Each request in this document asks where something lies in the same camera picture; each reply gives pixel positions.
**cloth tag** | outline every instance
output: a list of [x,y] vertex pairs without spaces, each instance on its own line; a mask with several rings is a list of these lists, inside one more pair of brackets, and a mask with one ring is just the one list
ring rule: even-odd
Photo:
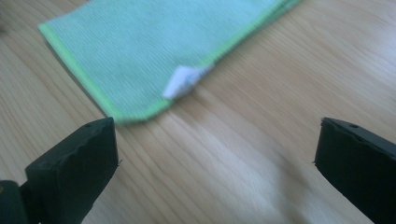
[[180,65],[169,80],[163,92],[163,97],[172,100],[189,93],[198,81],[212,68],[212,64],[206,67],[188,67]]

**green cloth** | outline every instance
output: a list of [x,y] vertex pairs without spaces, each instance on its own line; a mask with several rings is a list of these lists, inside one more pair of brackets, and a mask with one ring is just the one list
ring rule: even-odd
[[179,66],[214,64],[298,0],[93,0],[39,25],[66,66],[117,123],[149,119]]

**table surface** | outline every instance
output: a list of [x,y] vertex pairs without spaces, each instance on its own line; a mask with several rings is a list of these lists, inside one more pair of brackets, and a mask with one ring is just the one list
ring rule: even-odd
[[[0,179],[105,115],[36,27],[83,0],[2,0]],[[84,223],[371,223],[316,169],[320,119],[396,142],[396,2],[305,0],[188,96],[117,127],[122,164]]]

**wooden table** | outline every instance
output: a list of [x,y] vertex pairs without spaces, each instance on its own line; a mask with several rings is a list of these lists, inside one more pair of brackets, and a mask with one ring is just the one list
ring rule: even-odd
[[[1,0],[0,178],[104,116],[36,26],[82,0]],[[190,95],[117,128],[122,164],[84,223],[370,223],[311,163],[320,118],[396,142],[396,2],[305,0]]]

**green cloth border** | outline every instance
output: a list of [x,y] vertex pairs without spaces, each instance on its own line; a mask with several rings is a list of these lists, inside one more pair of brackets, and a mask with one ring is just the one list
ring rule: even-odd
[[[220,46],[212,54],[202,59],[198,66],[207,66],[209,64],[215,63],[224,54],[235,47],[240,41],[242,41],[247,36],[251,35],[260,26],[265,26],[279,17],[281,14],[285,13],[290,8],[294,7],[299,0],[289,1],[287,3],[280,2],[275,4],[267,13],[262,14],[257,20],[251,23],[246,29],[244,29],[239,34],[235,35],[229,41]],[[59,57],[64,61],[66,66],[70,69],[73,75],[78,79],[81,85],[87,90],[87,92],[92,96],[92,98],[102,107],[104,112],[113,117],[113,119],[119,124],[125,124],[133,121],[143,121],[150,119],[151,117],[157,115],[167,107],[169,107],[174,101],[161,99],[155,105],[148,108],[145,113],[141,114],[124,114],[118,108],[116,108],[105,95],[105,93],[92,81],[90,76],[85,72],[81,65],[76,61],[72,53],[66,48],[61,39],[53,32],[52,28],[46,23],[40,24],[38,26],[39,31],[47,39],[53,49],[58,53]]]
[[46,37],[47,41],[53,47],[53,49],[58,53],[59,57],[64,61],[69,70],[81,83],[81,85],[87,90],[87,92],[92,96],[92,98],[101,106],[104,112],[113,117],[117,123],[126,123],[129,121],[146,120],[150,117],[158,114],[163,109],[167,108],[172,104],[170,100],[161,100],[157,104],[151,106],[146,113],[136,114],[136,115],[125,115],[119,111],[108,99],[106,94],[102,92],[100,88],[92,81],[90,76],[85,72],[81,65],[76,61],[72,53],[66,48],[64,43],[59,39],[59,37],[53,32],[52,28],[47,24],[40,24],[38,26],[39,31]]

